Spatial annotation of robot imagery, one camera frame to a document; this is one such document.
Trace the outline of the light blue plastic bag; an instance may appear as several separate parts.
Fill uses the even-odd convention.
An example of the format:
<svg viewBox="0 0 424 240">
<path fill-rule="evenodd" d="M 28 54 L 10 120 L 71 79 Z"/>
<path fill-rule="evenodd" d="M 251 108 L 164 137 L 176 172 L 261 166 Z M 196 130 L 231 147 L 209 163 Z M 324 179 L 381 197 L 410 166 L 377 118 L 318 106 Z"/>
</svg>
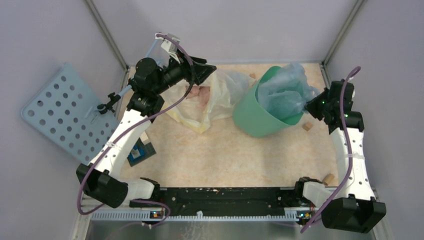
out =
<svg viewBox="0 0 424 240">
<path fill-rule="evenodd" d="M 276 119 L 284 120 L 303 113 L 307 102 L 320 91 L 308 84 L 305 69 L 297 62 L 277 69 L 257 87 L 258 103 Z"/>
</svg>

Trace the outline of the translucent white yellow trash bag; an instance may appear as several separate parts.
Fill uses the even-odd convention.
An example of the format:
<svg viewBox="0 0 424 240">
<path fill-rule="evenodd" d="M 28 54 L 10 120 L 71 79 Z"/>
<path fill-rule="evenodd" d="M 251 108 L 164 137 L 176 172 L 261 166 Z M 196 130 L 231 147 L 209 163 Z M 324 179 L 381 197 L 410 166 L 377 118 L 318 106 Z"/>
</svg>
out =
<svg viewBox="0 0 424 240">
<path fill-rule="evenodd" d="M 201 134 L 211 127 L 213 121 L 231 117 L 236 103 L 256 81 L 240 71 L 217 69 L 200 85 L 210 87 L 206 106 L 200 106 L 197 97 L 185 98 L 166 113 L 176 122 Z"/>
</svg>

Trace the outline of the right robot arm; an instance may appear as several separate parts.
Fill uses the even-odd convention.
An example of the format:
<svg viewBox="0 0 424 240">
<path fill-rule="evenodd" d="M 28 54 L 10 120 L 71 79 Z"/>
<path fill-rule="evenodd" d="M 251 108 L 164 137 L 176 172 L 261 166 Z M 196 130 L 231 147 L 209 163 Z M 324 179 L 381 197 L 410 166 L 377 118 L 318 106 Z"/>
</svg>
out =
<svg viewBox="0 0 424 240">
<path fill-rule="evenodd" d="M 326 189 L 320 180 L 300 178 L 295 184 L 293 200 L 299 206 L 313 204 L 328 229 L 366 234 L 387 213 L 385 203 L 378 202 L 369 182 L 364 156 L 364 120 L 353 111 L 355 87 L 333 81 L 329 88 L 309 101 L 305 108 L 323 120 L 335 147 L 339 186 Z"/>
</svg>

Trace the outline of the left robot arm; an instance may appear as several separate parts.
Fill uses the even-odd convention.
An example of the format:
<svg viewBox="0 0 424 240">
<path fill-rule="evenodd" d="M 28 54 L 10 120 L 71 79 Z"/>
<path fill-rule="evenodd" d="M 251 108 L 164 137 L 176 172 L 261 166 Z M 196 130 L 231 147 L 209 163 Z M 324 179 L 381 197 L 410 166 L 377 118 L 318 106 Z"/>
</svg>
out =
<svg viewBox="0 0 424 240">
<path fill-rule="evenodd" d="M 80 187 L 77 195 L 77 209 L 82 210 L 82 196 L 87 195 L 100 202 L 101 206 L 119 207 L 130 195 L 141 199 L 147 206 L 154 207 L 160 202 L 160 193 L 147 179 L 134 183 L 120 181 L 120 173 L 131 150 L 140 140 L 156 117 L 171 110 L 184 100 L 188 93 L 163 108 L 165 103 L 161 94 L 182 80 L 188 87 L 201 85 L 217 70 L 215 65 L 203 58 L 192 58 L 178 53 L 170 57 L 167 66 L 161 67 L 150 57 L 138 61 L 133 78 L 128 81 L 133 94 L 126 111 L 108 142 L 88 165 L 80 164 L 76 170 Z"/>
</svg>

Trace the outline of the green plastic trash bin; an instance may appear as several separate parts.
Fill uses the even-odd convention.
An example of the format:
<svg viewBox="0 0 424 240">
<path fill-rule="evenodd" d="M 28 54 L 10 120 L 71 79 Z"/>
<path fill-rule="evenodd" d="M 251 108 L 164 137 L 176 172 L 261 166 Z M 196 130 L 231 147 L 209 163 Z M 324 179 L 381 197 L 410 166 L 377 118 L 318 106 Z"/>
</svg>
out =
<svg viewBox="0 0 424 240">
<path fill-rule="evenodd" d="M 270 67 L 234 107 L 232 119 L 235 126 L 251 137 L 261 138 L 295 126 L 304 115 L 300 112 L 285 119 L 275 118 L 258 103 L 259 85 L 270 80 L 280 69 L 280 66 Z"/>
</svg>

